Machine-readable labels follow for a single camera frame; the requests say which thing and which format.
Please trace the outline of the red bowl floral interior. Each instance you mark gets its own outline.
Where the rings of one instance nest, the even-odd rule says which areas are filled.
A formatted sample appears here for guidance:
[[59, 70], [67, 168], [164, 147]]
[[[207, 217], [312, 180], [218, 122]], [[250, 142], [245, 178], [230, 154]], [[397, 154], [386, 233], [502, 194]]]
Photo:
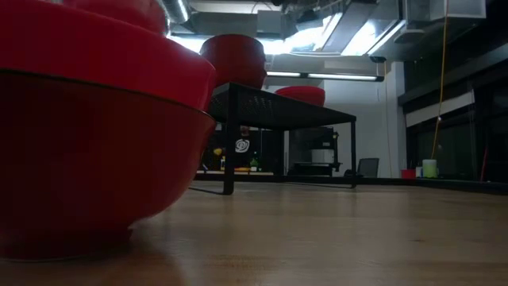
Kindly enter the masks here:
[[263, 68], [250, 67], [222, 67], [215, 68], [217, 78], [215, 87], [219, 87], [226, 83], [238, 83], [247, 87], [260, 89], [267, 76]]
[[217, 70], [265, 68], [264, 46], [257, 39], [240, 34], [211, 37], [202, 44], [199, 54]]
[[185, 192], [215, 126], [168, 99], [0, 71], [0, 258], [127, 242], [134, 222]]

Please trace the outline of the plain red bowl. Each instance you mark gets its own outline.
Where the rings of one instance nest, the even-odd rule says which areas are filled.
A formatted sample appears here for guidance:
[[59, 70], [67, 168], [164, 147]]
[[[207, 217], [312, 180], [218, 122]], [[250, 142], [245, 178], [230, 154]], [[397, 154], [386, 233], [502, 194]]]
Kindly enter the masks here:
[[199, 54], [62, 0], [0, 0], [0, 69], [60, 76], [207, 110], [216, 71]]
[[277, 95], [297, 95], [297, 96], [319, 96], [325, 97], [325, 91], [320, 87], [314, 86], [290, 86], [278, 89]]
[[127, 22], [154, 33], [167, 32], [167, 18], [157, 0], [62, 0], [66, 6]]

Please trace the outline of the person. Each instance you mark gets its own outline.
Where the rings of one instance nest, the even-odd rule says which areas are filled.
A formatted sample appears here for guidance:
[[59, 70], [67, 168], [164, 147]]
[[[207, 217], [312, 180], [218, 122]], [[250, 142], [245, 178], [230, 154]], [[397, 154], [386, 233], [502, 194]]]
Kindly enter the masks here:
[[250, 155], [251, 134], [249, 126], [240, 127], [240, 136], [235, 143], [235, 152], [240, 160], [246, 161]]

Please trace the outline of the black perforated metal shelf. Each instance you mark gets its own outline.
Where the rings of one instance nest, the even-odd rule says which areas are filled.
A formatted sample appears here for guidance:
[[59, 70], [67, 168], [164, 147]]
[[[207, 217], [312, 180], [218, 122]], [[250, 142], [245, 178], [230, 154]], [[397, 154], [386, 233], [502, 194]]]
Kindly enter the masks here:
[[208, 114], [225, 126], [226, 160], [222, 174], [198, 173], [196, 180], [223, 183], [222, 195], [234, 193], [236, 182], [249, 183], [316, 183], [337, 184], [334, 177], [288, 176], [284, 171], [284, 154], [279, 156], [279, 167], [272, 176], [241, 175], [234, 171], [237, 162], [235, 145], [241, 126], [270, 129], [279, 135], [283, 147], [284, 133], [294, 129], [307, 129], [348, 123], [350, 125], [350, 152], [352, 174], [345, 179], [351, 188], [358, 177], [356, 158], [356, 116], [323, 106], [289, 99], [271, 92], [247, 87], [239, 83], [227, 83], [214, 89]]

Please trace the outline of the black machine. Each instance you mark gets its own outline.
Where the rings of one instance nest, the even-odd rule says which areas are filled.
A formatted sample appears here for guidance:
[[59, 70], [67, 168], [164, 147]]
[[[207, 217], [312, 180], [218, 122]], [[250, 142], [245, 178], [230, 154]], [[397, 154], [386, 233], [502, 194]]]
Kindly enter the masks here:
[[333, 127], [290, 131], [287, 175], [333, 176], [341, 166], [338, 160], [338, 137]]

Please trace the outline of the long ceiling light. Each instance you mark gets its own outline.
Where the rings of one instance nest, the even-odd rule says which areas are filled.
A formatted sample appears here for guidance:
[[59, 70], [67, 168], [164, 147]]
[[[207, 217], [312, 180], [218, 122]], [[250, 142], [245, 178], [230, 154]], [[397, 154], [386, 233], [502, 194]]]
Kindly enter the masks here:
[[362, 82], [382, 82], [384, 76], [380, 75], [349, 75], [349, 74], [328, 74], [328, 73], [304, 73], [292, 71], [268, 71], [268, 77], [299, 78], [299, 79], [328, 79]]

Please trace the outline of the grey office chair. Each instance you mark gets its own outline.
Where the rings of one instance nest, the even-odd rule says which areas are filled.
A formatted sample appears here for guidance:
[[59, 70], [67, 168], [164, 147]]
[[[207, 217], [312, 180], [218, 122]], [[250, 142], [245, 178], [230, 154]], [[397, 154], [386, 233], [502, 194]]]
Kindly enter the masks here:
[[356, 164], [356, 176], [362, 178], [377, 178], [379, 158], [362, 158]]

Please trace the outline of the green white container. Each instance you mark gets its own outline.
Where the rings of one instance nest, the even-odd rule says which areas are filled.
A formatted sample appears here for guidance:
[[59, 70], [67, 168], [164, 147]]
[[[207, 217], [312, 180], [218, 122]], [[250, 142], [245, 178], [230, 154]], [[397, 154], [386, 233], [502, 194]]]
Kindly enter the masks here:
[[424, 159], [422, 161], [422, 177], [435, 179], [438, 177], [437, 161], [434, 159]]

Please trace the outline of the silver round air duct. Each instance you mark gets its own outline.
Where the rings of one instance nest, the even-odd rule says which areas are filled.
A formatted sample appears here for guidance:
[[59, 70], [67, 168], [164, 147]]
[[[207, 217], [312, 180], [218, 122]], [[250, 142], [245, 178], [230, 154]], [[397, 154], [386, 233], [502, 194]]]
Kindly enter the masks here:
[[160, 5], [171, 23], [181, 24], [191, 17], [191, 7], [187, 0], [159, 0]]

